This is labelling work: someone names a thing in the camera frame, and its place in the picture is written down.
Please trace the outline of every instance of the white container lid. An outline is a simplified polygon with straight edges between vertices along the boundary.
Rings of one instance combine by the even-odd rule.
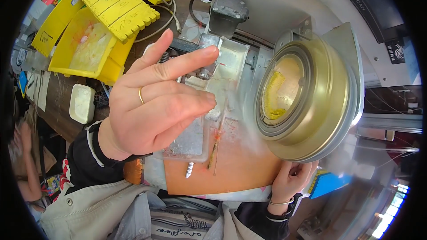
[[[76,83],[71,91],[70,117],[81,124],[91,122],[95,112],[94,98],[93,88]]]

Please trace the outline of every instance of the sleeve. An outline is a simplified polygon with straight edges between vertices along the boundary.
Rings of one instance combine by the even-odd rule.
[[[126,162],[147,156],[131,155],[123,161],[107,158],[99,147],[100,124],[100,122],[96,122],[81,131],[68,149],[70,182],[74,187],[68,189],[67,194],[93,185],[121,181]]]
[[[246,227],[265,240],[282,240],[289,236],[288,220],[294,204],[289,204],[288,212],[277,216],[267,211],[268,202],[246,202],[240,204],[234,213]]]

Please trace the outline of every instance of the fingernail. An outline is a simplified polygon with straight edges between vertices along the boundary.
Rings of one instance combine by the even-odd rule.
[[[204,55],[211,55],[212,53],[214,53],[216,51],[216,46],[211,45],[208,46],[207,48],[203,49],[203,54]]]
[[[216,100],[213,98],[208,98],[207,101],[209,102],[209,104],[216,106]]]
[[[215,99],[215,94],[207,92],[206,93],[206,97],[209,98],[209,99]]]
[[[170,28],[168,28],[168,29],[166,29],[161,35],[163,36],[163,35],[165,35],[167,32],[169,32],[169,31],[171,31],[171,29]]]

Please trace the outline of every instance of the bracelet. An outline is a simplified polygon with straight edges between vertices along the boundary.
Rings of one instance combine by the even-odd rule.
[[[270,200],[269,204],[271,204],[271,205],[275,205],[275,206],[277,206],[277,205],[286,205],[286,204],[291,204],[292,202],[294,202],[294,200],[295,200],[295,198],[294,198],[294,197],[292,197],[288,202],[285,202],[285,203],[273,203],[273,202],[271,202],[271,200]]]

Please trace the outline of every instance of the black cable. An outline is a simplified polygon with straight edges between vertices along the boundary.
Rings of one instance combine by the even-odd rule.
[[[189,14],[191,16],[191,18],[199,25],[202,26],[203,28],[206,27],[206,24],[204,24],[202,21],[198,20],[193,12],[193,2],[194,0],[190,0],[189,1]]]

